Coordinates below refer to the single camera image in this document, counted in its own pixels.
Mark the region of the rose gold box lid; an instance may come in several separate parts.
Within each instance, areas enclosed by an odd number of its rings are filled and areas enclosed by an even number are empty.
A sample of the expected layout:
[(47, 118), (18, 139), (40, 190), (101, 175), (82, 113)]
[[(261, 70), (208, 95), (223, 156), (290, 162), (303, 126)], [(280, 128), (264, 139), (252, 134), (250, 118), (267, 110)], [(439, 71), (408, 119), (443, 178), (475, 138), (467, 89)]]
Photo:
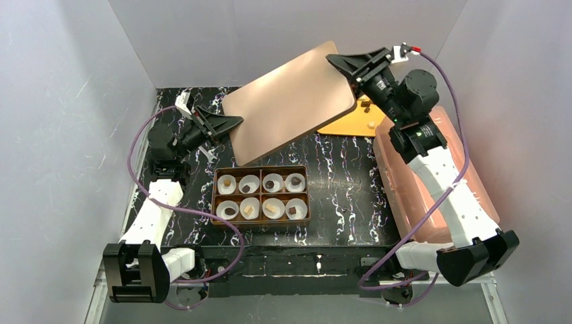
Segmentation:
[(345, 78), (326, 59), (327, 41), (222, 100), (225, 115), (243, 122), (230, 133), (235, 162), (245, 166), (347, 115), (356, 107)]

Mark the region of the brown chocolate box tray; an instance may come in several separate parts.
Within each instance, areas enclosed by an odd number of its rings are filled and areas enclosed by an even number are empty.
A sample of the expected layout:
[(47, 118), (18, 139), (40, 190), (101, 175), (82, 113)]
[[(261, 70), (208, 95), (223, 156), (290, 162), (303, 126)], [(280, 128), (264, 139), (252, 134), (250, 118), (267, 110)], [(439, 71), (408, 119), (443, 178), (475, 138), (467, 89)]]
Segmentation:
[[(283, 188), (280, 192), (269, 193), (266, 192), (262, 187), (262, 179), (264, 176), (270, 173), (277, 173), (283, 177)], [(300, 173), (305, 177), (306, 188), (303, 192), (288, 192), (285, 187), (285, 179), (288, 175), (292, 173)], [(221, 195), (217, 191), (217, 180), (219, 176), (229, 174), (235, 177), (237, 182), (236, 191), (233, 194)], [(239, 181), (246, 175), (255, 175), (260, 178), (259, 192), (254, 194), (242, 194), (239, 191), (238, 185)], [(216, 208), (219, 203), (225, 200), (235, 201), (239, 206), (241, 201), (245, 198), (256, 197), (260, 201), (260, 214), (255, 220), (245, 220), (239, 211), (236, 218), (227, 221), (221, 219), (216, 215)], [(272, 220), (267, 218), (262, 212), (262, 203), (268, 198), (277, 198), (281, 200), (284, 205), (293, 198), (302, 199), (308, 207), (308, 216), (306, 219), (301, 220), (290, 220), (284, 212), (283, 216), (279, 219)], [(214, 192), (212, 194), (212, 213), (218, 218), (212, 220), (212, 224), (215, 226), (223, 226), (226, 223), (231, 223), (239, 229), (278, 229), (282, 227), (302, 227), (306, 226), (310, 222), (310, 195), (309, 195), (309, 180), (308, 180), (308, 170), (303, 165), (282, 165), (282, 166), (262, 166), (262, 167), (234, 167), (234, 168), (222, 168), (217, 169), (214, 173)]]

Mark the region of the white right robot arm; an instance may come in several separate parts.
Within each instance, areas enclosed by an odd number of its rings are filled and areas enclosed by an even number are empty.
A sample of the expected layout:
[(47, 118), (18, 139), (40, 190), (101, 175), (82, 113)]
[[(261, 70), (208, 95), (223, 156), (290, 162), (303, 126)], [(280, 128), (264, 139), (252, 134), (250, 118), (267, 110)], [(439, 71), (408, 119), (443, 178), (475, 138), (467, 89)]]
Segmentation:
[(469, 160), (453, 162), (447, 140), (430, 117), (439, 101), (437, 81), (426, 70), (410, 71), (397, 82), (390, 67), (421, 49), (399, 45), (359, 55), (329, 54), (327, 61), (357, 95), (366, 95), (393, 122), (389, 137), (405, 164), (420, 178), (449, 227), (450, 244), (402, 238), (388, 253), (402, 269), (432, 271), (459, 287), (501, 267), (519, 246), (485, 212), (465, 181)]

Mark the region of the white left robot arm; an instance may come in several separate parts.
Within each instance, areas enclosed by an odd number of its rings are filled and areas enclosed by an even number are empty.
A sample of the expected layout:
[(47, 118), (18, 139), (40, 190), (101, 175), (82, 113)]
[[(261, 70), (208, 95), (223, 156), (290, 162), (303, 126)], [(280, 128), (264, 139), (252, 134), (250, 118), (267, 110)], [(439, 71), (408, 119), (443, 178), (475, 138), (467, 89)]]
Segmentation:
[(204, 144), (222, 143), (228, 133), (240, 125), (241, 117), (218, 115), (199, 108), (178, 108), (188, 119), (187, 129), (176, 133), (165, 124), (154, 124), (148, 133), (153, 154), (151, 182), (139, 182), (127, 162), (127, 170), (140, 192), (146, 197), (136, 218), (117, 243), (106, 245), (103, 265), (111, 302), (166, 301), (171, 284), (181, 281), (183, 274), (193, 271), (202, 256), (197, 245), (182, 245), (162, 252), (163, 234), (176, 212), (208, 217), (226, 225), (237, 234), (239, 252), (230, 265), (210, 277), (195, 279), (205, 284), (228, 273), (240, 260), (245, 249), (238, 228), (221, 216), (179, 207), (183, 190), (188, 185), (189, 172), (184, 159)]

